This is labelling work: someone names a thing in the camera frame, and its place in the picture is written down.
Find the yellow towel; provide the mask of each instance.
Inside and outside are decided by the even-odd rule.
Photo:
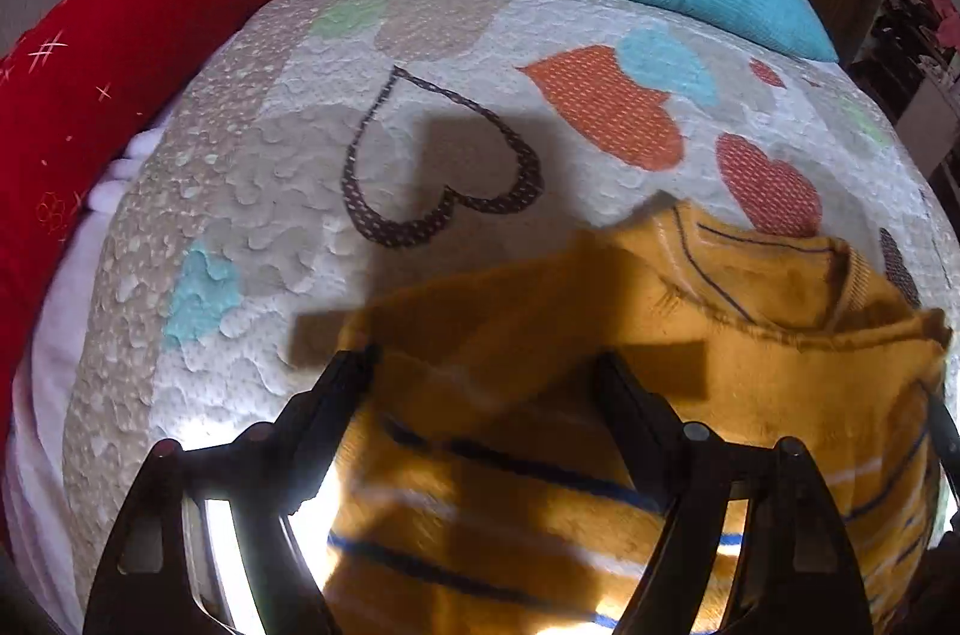
[[[612,628],[661,530],[579,370],[616,348],[684,420],[803,439],[880,627],[931,530],[916,381],[939,387],[949,335],[845,242],[741,231],[690,204],[392,295],[340,337],[383,360],[335,462],[325,595],[347,635]],[[728,509],[697,632],[718,627],[744,515]]]

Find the sparkle pattern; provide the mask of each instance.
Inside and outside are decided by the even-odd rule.
[[[66,43],[62,43],[59,38],[64,36],[64,30],[59,30],[56,33],[56,37],[51,40],[47,40],[45,43],[40,44],[40,50],[36,50],[33,53],[27,53],[31,57],[32,62],[30,63],[30,71],[33,71],[37,64],[45,67],[47,64],[47,59],[50,58],[50,54],[54,52],[55,47],[67,47]]]
[[[37,202],[37,221],[47,234],[56,234],[66,228],[69,219],[64,201],[54,191],[45,191]]]

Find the brown heart outline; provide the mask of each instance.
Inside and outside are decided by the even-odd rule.
[[[415,218],[409,221],[392,221],[389,218],[383,218],[383,215],[377,213],[368,205],[366,198],[363,196],[363,189],[360,188],[360,182],[356,177],[357,149],[360,148],[360,140],[363,139],[364,132],[376,117],[377,110],[390,98],[392,90],[397,85],[397,80],[400,79],[413,83],[416,87],[432,92],[432,94],[446,97],[455,104],[463,105],[496,126],[507,145],[517,154],[517,180],[514,181],[510,191],[492,198],[485,198],[461,194],[452,186],[445,185],[437,206],[426,213],[423,218]],[[470,210],[477,210],[478,213],[490,213],[491,215],[510,215],[526,210],[544,192],[544,175],[541,173],[541,162],[534,153],[534,149],[530,148],[530,145],[527,145],[517,132],[504,124],[496,113],[472,100],[468,100],[467,97],[463,97],[455,91],[443,89],[428,80],[413,76],[404,68],[394,66],[386,84],[380,89],[376,101],[373,102],[373,106],[361,119],[356,134],[349,148],[347,148],[347,159],[344,161],[340,189],[343,192],[344,205],[347,206],[347,215],[350,216],[353,226],[360,234],[363,234],[363,237],[387,248],[413,248],[430,242],[435,234],[443,231],[453,220],[453,210],[458,204]]]

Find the heart pattern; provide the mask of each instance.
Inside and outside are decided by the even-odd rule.
[[[670,170],[683,160],[683,135],[664,109],[670,95],[632,81],[612,47],[565,50],[520,71],[604,153],[651,171]]]
[[[747,114],[776,111],[773,88],[746,70],[739,53],[729,53],[716,39],[678,26],[671,28],[670,34],[697,54],[716,84],[716,102],[698,103],[711,121],[721,121],[728,124],[729,131],[737,131],[750,121]]]
[[[773,86],[774,88],[786,88],[784,85],[784,79],[782,79],[779,74],[776,74],[773,71],[773,68],[766,65],[758,58],[752,58],[750,60],[750,71],[752,71],[752,73],[754,73],[768,86]]]
[[[357,179],[357,150],[360,148],[360,142],[363,140],[367,127],[373,122],[383,103],[390,98],[390,94],[395,90],[395,86],[400,80],[413,83],[424,91],[438,94],[455,104],[467,107],[490,121],[493,126],[496,126],[509,148],[517,156],[517,180],[515,180],[510,191],[492,198],[485,198],[461,194],[451,186],[444,186],[436,207],[429,210],[422,218],[409,221],[390,220],[371,208],[364,197],[360,181]],[[496,113],[472,100],[468,100],[467,97],[463,97],[455,91],[443,89],[427,80],[413,76],[403,68],[394,67],[386,84],[377,95],[376,101],[373,102],[373,106],[357,126],[356,134],[349,148],[347,148],[347,159],[344,161],[340,188],[344,197],[344,205],[347,206],[347,215],[349,215],[350,221],[357,231],[363,234],[363,237],[387,248],[412,248],[430,242],[435,234],[443,231],[453,220],[453,210],[458,204],[463,205],[464,208],[476,210],[478,213],[491,213],[492,215],[520,213],[521,210],[530,207],[544,192],[544,177],[541,173],[541,161],[534,153],[534,149],[530,148],[530,145],[527,145],[517,132],[504,124]]]
[[[817,189],[822,208],[819,234],[845,239],[867,263],[880,268],[883,256],[877,239],[877,223],[864,207],[862,196],[848,189],[829,168],[792,145],[776,143],[767,148],[767,155],[772,160],[786,162]]]
[[[901,254],[896,239],[886,229],[880,228],[880,249],[883,251],[883,271],[887,280],[895,285],[911,308],[920,307],[920,292],[913,280],[913,275],[904,264],[904,254]]]
[[[616,63],[640,87],[715,107],[717,85],[696,52],[663,29],[637,28],[616,44]]]
[[[757,232],[784,237],[813,237],[820,229],[823,206],[817,189],[792,165],[767,155],[736,134],[716,143],[724,184]]]
[[[411,10],[409,4],[429,4]],[[373,45],[395,61],[439,61],[471,49],[507,0],[390,0]]]
[[[869,116],[864,121],[859,106],[846,95],[820,86],[806,89],[805,97],[830,135],[852,156],[870,161],[877,149],[883,148],[880,129],[872,124]]]
[[[874,143],[880,145],[881,148],[886,148],[894,142],[892,137],[875,123],[874,119],[871,118],[863,106],[851,97],[839,97],[838,103],[840,110],[847,118],[853,121],[854,127],[856,127],[859,133],[869,137]]]
[[[388,0],[340,0],[325,9],[310,25],[310,34],[325,40],[349,37],[376,25]]]

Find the bedspread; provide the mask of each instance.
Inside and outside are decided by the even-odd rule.
[[[663,194],[843,237],[956,325],[949,223],[835,67],[623,0],[271,2],[188,88],[104,244],[64,429],[80,599],[157,439],[274,418],[371,297]]]

